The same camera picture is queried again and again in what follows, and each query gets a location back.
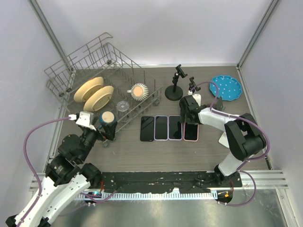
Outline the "pink case phone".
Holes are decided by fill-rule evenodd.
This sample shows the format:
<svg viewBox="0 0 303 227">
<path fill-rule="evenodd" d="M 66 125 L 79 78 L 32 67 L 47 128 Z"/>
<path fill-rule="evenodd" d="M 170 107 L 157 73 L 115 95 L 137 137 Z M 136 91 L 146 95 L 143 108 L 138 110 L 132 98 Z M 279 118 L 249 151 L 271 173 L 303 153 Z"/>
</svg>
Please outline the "pink case phone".
<svg viewBox="0 0 303 227">
<path fill-rule="evenodd" d="M 185 123 L 184 126 L 184 140 L 185 141 L 198 141 L 198 125 Z"/>
</svg>

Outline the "black phone stand short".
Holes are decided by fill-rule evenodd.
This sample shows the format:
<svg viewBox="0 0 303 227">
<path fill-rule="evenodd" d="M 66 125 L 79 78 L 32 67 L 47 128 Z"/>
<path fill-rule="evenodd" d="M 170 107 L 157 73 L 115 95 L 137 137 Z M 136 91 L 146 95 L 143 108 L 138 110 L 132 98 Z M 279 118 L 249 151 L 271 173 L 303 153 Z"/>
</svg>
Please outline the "black phone stand short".
<svg viewBox="0 0 303 227">
<path fill-rule="evenodd" d="M 179 77 L 185 78 L 187 76 L 186 73 L 181 68 L 181 64 L 176 67 L 176 72 L 173 76 L 172 83 L 173 85 L 168 86 L 165 89 L 165 97 L 171 101 L 178 101 L 183 96 L 183 90 L 181 87 L 177 85 Z"/>
</svg>

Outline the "black phone stand tall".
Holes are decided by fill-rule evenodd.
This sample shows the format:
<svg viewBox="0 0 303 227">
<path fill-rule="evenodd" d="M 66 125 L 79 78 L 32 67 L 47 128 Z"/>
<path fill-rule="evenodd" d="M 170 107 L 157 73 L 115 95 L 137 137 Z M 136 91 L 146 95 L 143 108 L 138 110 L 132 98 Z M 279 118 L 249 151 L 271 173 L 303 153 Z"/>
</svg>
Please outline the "black phone stand tall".
<svg viewBox="0 0 303 227">
<path fill-rule="evenodd" d="M 188 94 L 189 95 L 192 95 L 194 94 L 196 91 L 199 91 L 201 90 L 201 87 L 199 87 L 195 82 L 194 82 L 194 77 L 190 77 L 189 78 L 189 89 L 188 89 Z"/>
</svg>

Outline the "lavender phone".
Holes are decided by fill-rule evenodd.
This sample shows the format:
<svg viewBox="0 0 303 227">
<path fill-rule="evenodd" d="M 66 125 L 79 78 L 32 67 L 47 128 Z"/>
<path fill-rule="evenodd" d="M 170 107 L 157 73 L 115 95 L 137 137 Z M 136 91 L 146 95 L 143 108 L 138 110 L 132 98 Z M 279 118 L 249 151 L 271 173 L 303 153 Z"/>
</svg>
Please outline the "lavender phone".
<svg viewBox="0 0 303 227">
<path fill-rule="evenodd" d="M 179 115 L 169 116 L 169 140 L 182 140 L 182 123 Z"/>
</svg>

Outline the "purple case phone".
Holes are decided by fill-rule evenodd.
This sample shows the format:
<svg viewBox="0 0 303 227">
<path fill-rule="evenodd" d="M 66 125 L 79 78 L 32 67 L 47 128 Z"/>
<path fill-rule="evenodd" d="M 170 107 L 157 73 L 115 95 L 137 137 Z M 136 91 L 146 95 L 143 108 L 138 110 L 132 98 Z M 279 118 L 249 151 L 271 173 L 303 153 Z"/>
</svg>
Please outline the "purple case phone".
<svg viewBox="0 0 303 227">
<path fill-rule="evenodd" d="M 168 116 L 164 116 L 164 115 L 155 116 L 154 139 L 157 141 L 168 140 Z"/>
</svg>

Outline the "black phone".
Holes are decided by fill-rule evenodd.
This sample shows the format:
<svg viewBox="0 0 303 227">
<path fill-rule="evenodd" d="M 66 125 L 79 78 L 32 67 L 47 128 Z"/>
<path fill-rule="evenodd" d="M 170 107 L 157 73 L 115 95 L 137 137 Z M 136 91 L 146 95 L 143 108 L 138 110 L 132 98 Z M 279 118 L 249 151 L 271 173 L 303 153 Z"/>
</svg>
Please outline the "black phone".
<svg viewBox="0 0 303 227">
<path fill-rule="evenodd" d="M 152 142 L 154 141 L 154 117 L 142 116 L 140 127 L 140 141 Z"/>
</svg>

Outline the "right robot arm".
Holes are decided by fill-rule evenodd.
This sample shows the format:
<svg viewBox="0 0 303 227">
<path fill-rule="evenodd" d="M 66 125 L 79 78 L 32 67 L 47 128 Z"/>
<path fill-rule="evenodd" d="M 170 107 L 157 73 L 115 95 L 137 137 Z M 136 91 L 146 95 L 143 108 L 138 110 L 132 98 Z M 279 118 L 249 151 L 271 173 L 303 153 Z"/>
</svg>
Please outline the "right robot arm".
<svg viewBox="0 0 303 227">
<path fill-rule="evenodd" d="M 224 113 L 221 98 L 217 98 L 214 103 L 201 105 L 200 95 L 189 95 L 181 98 L 179 106 L 181 119 L 187 125 L 209 125 L 223 132 L 219 143 L 230 152 L 214 168 L 214 182 L 220 187 L 226 186 L 249 160 L 257 159 L 255 154 L 265 148 L 269 150 L 268 137 L 253 116 L 249 113 Z"/>
</svg>

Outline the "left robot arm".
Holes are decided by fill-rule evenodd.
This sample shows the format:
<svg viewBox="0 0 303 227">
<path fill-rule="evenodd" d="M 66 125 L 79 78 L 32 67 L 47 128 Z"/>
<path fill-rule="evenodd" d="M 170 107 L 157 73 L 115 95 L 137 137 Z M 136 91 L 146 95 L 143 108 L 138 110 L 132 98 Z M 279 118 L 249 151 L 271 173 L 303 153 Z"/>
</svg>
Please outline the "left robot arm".
<svg viewBox="0 0 303 227">
<path fill-rule="evenodd" d="M 97 140 L 113 140 L 117 121 L 102 124 L 104 131 L 81 127 L 82 134 L 70 134 L 58 147 L 59 154 L 47 165 L 45 177 L 27 206 L 7 218 L 9 227 L 49 227 L 59 214 L 81 192 L 95 189 L 102 179 L 101 171 L 85 159 Z"/>
</svg>

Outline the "wooden base phone stand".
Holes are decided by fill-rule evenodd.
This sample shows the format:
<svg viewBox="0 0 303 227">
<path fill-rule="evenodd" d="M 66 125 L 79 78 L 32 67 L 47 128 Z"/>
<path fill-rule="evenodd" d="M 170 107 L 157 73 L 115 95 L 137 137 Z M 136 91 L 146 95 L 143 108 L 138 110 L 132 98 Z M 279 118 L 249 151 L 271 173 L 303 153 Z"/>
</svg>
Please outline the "wooden base phone stand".
<svg viewBox="0 0 303 227">
<path fill-rule="evenodd" d="M 215 104 L 213 105 L 213 109 L 215 109 L 217 111 L 222 111 L 225 109 L 225 107 L 223 106 L 222 97 L 217 98 Z"/>
</svg>

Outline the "white phone stand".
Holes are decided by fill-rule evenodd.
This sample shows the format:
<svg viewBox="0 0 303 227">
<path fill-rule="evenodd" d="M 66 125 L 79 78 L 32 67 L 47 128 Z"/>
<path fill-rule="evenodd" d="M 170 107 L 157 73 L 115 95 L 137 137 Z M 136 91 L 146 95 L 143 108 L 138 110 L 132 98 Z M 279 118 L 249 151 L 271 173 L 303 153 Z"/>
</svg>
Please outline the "white phone stand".
<svg viewBox="0 0 303 227">
<path fill-rule="evenodd" d="M 228 142 L 228 139 L 227 139 L 227 135 L 226 133 L 224 132 L 221 137 L 219 138 L 218 142 L 225 146 L 226 148 L 229 148 L 229 142 Z"/>
</svg>

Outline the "blue mug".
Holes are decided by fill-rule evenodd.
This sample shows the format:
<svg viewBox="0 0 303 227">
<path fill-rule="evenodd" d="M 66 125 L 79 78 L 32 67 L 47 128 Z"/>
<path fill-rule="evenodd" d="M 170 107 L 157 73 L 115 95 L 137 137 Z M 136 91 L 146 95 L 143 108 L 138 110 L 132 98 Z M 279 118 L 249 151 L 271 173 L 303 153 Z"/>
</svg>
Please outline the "blue mug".
<svg viewBox="0 0 303 227">
<path fill-rule="evenodd" d="M 111 111 L 105 111 L 99 116 L 98 121 L 100 124 L 98 129 L 101 129 L 105 125 L 116 122 L 116 117 Z"/>
</svg>

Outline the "clear glass cup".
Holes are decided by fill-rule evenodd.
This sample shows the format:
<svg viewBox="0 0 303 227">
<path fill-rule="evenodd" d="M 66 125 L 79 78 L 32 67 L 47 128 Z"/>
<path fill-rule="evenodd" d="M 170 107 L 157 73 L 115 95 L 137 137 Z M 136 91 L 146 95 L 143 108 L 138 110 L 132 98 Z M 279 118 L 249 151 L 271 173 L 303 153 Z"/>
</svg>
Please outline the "clear glass cup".
<svg viewBox="0 0 303 227">
<path fill-rule="evenodd" d="M 120 101 L 116 104 L 118 112 L 127 112 L 129 110 L 129 103 L 127 101 Z"/>
</svg>

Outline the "beige plate front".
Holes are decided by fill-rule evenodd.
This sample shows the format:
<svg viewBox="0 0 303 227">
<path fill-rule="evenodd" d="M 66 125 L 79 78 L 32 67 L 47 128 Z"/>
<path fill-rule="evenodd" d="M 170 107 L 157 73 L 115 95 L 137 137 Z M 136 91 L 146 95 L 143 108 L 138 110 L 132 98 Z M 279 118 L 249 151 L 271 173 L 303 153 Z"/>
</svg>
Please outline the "beige plate front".
<svg viewBox="0 0 303 227">
<path fill-rule="evenodd" d="M 101 88 L 86 101 L 83 110 L 87 112 L 95 112 L 100 110 L 110 101 L 113 92 L 113 86 L 105 86 Z"/>
</svg>

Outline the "beige plate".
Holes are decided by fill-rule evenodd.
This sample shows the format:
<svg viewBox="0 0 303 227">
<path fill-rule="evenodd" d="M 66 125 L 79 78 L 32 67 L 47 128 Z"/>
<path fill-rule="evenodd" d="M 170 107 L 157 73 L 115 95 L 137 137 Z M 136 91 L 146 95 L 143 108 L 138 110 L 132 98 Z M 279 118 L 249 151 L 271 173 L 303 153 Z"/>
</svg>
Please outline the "beige plate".
<svg viewBox="0 0 303 227">
<path fill-rule="evenodd" d="M 104 85 L 102 77 L 95 77 L 85 82 L 74 94 L 74 101 L 77 103 L 86 102 L 95 92 Z"/>
<path fill-rule="evenodd" d="M 101 88 L 86 101 L 83 110 L 87 112 L 95 112 L 100 110 L 110 101 L 113 92 L 113 86 L 105 86 Z"/>
</svg>

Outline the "blue polka dot plate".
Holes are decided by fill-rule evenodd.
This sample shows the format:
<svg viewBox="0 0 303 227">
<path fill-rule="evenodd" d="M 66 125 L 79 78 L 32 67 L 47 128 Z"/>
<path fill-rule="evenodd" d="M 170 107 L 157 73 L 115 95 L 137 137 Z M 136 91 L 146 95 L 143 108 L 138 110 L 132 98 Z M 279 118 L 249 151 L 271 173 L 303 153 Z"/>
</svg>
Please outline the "blue polka dot plate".
<svg viewBox="0 0 303 227">
<path fill-rule="evenodd" d="M 228 75 L 218 75 L 212 78 L 209 90 L 214 96 L 221 97 L 223 101 L 233 101 L 242 94 L 241 83 Z"/>
</svg>

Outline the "beige plate rear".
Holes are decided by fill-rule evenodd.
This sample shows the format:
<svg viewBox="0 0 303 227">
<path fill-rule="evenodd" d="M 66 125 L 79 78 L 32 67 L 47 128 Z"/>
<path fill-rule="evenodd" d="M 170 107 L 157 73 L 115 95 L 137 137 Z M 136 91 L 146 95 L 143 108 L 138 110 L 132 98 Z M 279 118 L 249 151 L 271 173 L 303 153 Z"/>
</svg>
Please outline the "beige plate rear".
<svg viewBox="0 0 303 227">
<path fill-rule="evenodd" d="M 74 94 L 74 101 L 77 103 L 86 102 L 95 92 L 104 85 L 102 77 L 95 77 L 85 82 Z"/>
</svg>

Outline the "ribbed white mug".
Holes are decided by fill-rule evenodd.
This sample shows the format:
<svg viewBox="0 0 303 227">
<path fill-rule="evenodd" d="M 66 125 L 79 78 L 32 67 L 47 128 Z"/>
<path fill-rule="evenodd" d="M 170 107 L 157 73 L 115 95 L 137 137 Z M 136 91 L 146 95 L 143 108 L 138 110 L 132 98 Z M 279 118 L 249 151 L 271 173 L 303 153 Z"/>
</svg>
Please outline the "ribbed white mug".
<svg viewBox="0 0 303 227">
<path fill-rule="evenodd" d="M 149 96 L 149 89 L 143 83 L 136 83 L 130 90 L 127 90 L 127 93 L 129 93 L 134 100 L 141 102 Z"/>
</svg>

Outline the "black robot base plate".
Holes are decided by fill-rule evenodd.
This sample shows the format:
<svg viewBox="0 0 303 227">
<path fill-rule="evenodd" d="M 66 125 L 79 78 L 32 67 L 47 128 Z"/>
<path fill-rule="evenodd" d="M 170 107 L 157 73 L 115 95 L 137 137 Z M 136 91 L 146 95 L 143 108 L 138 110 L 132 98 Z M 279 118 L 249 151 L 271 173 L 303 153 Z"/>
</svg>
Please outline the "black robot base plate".
<svg viewBox="0 0 303 227">
<path fill-rule="evenodd" d="M 207 171 L 177 172 L 103 172 L 99 183 L 105 192 L 112 193 L 205 193 L 211 188 L 241 188 L 239 173 L 220 177 Z"/>
</svg>

